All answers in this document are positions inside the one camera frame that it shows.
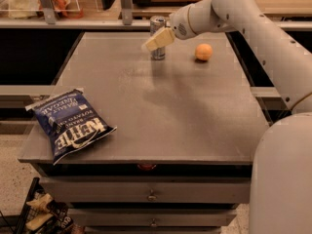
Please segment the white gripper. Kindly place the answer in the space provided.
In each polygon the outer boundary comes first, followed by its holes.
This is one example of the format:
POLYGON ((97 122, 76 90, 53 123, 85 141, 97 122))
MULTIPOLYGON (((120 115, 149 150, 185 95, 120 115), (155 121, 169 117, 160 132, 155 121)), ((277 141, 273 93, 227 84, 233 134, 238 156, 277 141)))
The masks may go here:
POLYGON ((193 31, 189 19, 190 8, 191 6, 187 5, 171 13, 169 15, 170 27, 158 29, 142 44, 141 48, 152 52, 172 44, 175 38, 186 40, 195 37, 196 33, 193 31))

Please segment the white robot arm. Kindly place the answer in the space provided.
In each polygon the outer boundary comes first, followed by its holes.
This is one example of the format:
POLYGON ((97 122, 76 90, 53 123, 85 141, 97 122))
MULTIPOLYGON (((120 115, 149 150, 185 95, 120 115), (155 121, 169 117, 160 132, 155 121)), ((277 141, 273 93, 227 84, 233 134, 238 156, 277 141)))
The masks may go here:
POLYGON ((312 55, 254 0, 203 0, 170 14, 149 51, 204 32, 239 31, 292 114, 262 136, 253 158, 250 234, 312 234, 312 55))

